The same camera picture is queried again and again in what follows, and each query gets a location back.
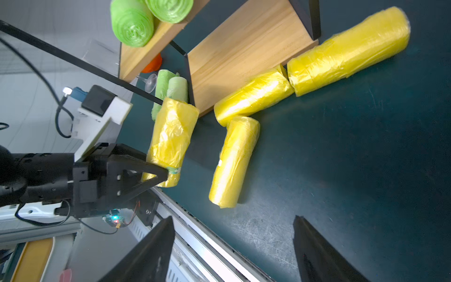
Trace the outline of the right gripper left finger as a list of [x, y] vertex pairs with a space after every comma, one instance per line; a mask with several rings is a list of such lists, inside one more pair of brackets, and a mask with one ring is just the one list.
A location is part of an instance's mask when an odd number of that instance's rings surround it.
[[171, 216], [162, 219], [101, 282], [164, 282], [175, 240]]

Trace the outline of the orange plastic bowl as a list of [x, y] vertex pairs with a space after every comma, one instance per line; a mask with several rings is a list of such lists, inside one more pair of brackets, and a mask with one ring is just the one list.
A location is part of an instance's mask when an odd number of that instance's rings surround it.
[[158, 54], [146, 67], [142, 70], [142, 73], [148, 74], [151, 72], [156, 72], [161, 68], [163, 58], [161, 54]]

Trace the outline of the clear plastic goblet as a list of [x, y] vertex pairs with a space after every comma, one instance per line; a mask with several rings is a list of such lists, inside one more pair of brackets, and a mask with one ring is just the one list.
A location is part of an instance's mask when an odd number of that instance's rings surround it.
[[144, 82], [144, 91], [151, 93], [155, 90], [157, 84], [157, 75], [155, 73], [150, 74], [147, 78], [143, 76], [137, 76], [137, 79]]

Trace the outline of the green roll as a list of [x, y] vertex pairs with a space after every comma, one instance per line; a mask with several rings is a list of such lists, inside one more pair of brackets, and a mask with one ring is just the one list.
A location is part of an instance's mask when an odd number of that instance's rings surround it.
[[181, 76], [171, 78], [168, 84], [167, 97], [188, 103], [188, 81]]
[[[161, 69], [158, 72], [157, 75], [157, 81], [156, 81], [156, 89], [155, 89], [155, 97], [164, 100], [164, 98], [167, 96], [167, 90], [169, 87], [169, 81], [171, 78], [176, 77], [177, 74], [172, 73], [169, 70]], [[154, 103], [152, 108], [152, 120], [155, 121], [157, 118], [157, 114], [161, 110], [161, 105], [158, 103]]]
[[154, 34], [153, 14], [144, 1], [114, 0], [110, 16], [115, 36], [128, 47], [144, 47]]
[[160, 21], [178, 24], [189, 15], [193, 0], [144, 0], [152, 14]]

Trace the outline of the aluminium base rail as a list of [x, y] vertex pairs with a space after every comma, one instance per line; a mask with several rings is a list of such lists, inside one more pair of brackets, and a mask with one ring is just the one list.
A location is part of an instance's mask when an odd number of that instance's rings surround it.
[[[210, 229], [188, 214], [178, 203], [171, 200], [161, 189], [152, 188], [158, 198], [152, 210], [141, 208], [144, 216], [152, 220], [147, 224], [130, 209], [121, 211], [133, 222], [124, 228], [139, 242], [150, 233], [161, 220], [171, 216], [175, 227], [175, 243], [171, 255], [170, 271], [179, 268], [188, 278], [196, 281], [224, 282], [270, 282], [272, 279], [255, 264], [234, 250]], [[14, 214], [16, 205], [1, 208], [1, 245], [63, 236], [82, 230], [82, 224], [69, 219], [60, 226], [36, 227], [18, 220]]]

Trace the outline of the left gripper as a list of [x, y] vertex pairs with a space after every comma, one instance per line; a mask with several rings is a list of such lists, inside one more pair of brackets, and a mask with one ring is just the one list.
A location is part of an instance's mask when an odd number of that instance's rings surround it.
[[126, 208], [129, 201], [167, 181], [169, 171], [146, 161], [146, 155], [124, 144], [98, 143], [74, 161], [72, 153], [54, 155], [54, 202], [68, 201], [60, 215], [76, 218]]

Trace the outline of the green roll beside shelf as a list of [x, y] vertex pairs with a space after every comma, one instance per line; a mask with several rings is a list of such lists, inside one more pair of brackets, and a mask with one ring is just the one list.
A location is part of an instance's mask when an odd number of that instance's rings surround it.
[[171, 78], [168, 84], [167, 97], [188, 103], [188, 81], [181, 76]]

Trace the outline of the yellow roll lying diagonal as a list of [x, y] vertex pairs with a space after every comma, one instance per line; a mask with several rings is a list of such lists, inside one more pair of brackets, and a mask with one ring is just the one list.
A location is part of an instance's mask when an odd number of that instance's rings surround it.
[[235, 116], [250, 116], [267, 109], [294, 93], [287, 71], [277, 65], [255, 76], [246, 85], [214, 105], [217, 122], [226, 127]]

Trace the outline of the green roll front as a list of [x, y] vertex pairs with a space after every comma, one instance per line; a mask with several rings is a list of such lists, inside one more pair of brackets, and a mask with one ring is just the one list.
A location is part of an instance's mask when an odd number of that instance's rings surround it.
[[193, 0], [144, 0], [152, 14], [160, 21], [178, 24], [189, 15]]

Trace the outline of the wooden three-tier shelf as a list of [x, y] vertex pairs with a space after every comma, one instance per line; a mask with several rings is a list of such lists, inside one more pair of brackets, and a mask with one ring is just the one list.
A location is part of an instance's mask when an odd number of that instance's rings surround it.
[[190, 52], [190, 99], [202, 115], [249, 79], [315, 47], [318, 1], [247, 1]]

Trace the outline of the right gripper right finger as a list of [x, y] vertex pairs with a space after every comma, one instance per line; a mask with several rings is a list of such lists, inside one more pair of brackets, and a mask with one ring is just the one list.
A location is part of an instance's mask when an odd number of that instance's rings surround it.
[[293, 228], [294, 250], [303, 282], [366, 282], [368, 280], [338, 253], [305, 217], [296, 216]]

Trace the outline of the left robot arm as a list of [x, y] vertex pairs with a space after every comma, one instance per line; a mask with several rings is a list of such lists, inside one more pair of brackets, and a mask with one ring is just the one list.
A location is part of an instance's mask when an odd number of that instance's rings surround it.
[[95, 217], [131, 208], [140, 194], [167, 181], [165, 168], [123, 144], [98, 143], [72, 153], [10, 153], [1, 148], [1, 206], [66, 201], [60, 215]]

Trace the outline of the yellow roll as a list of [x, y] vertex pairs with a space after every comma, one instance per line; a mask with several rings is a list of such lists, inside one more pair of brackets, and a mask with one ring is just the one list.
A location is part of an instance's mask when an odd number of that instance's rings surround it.
[[398, 7], [377, 12], [358, 25], [291, 59], [288, 78], [297, 96], [348, 78], [403, 51], [410, 22]]
[[260, 123], [251, 117], [236, 116], [227, 125], [209, 193], [210, 202], [221, 209], [236, 207], [259, 135]]
[[182, 170], [184, 156], [196, 126], [199, 110], [188, 103], [165, 98], [157, 114], [146, 162], [168, 170], [160, 188], [175, 187]]

